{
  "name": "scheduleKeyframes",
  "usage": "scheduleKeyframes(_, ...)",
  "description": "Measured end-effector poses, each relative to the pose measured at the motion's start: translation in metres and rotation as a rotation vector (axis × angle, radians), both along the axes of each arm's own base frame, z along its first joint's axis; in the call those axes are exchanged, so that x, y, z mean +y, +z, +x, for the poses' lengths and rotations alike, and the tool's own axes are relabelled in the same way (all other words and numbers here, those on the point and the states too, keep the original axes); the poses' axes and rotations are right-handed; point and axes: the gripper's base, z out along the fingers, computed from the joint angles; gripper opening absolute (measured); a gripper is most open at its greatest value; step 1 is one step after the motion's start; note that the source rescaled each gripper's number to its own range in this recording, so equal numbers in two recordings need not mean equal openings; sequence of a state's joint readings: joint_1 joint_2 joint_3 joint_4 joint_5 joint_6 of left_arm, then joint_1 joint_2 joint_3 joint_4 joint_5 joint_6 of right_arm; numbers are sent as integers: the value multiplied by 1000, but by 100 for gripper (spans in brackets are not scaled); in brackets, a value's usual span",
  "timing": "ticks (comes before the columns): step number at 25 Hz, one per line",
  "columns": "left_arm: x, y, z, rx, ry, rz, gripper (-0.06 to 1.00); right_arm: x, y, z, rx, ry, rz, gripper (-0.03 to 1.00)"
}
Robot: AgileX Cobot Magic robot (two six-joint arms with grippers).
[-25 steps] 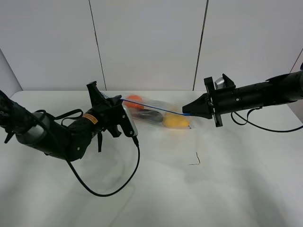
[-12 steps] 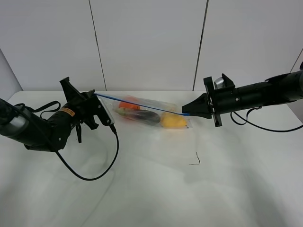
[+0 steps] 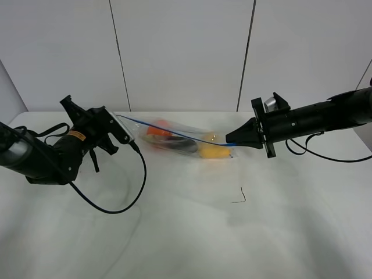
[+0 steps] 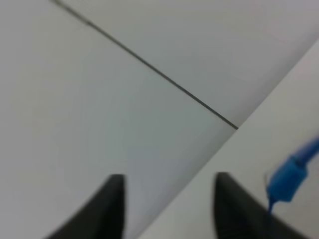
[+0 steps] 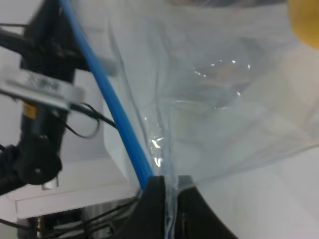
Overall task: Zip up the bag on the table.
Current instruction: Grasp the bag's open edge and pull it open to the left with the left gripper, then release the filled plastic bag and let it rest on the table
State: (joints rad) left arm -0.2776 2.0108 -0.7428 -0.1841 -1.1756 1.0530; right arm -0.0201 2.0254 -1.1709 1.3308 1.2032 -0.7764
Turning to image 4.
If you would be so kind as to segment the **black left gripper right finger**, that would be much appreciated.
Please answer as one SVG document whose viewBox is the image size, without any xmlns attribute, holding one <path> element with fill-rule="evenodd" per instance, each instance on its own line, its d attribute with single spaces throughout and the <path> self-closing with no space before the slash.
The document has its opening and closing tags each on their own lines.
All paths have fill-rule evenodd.
<svg viewBox="0 0 319 239">
<path fill-rule="evenodd" d="M 306 239 L 272 215 L 227 172 L 215 177 L 214 226 L 218 239 Z"/>
</svg>

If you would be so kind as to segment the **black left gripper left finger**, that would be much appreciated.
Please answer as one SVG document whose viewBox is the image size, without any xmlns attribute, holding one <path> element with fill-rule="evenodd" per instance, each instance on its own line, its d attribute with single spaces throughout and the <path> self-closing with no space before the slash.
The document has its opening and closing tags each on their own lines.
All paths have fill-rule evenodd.
<svg viewBox="0 0 319 239">
<path fill-rule="evenodd" d="M 50 239 L 121 239 L 125 229 L 125 176 L 111 175 Z"/>
</svg>

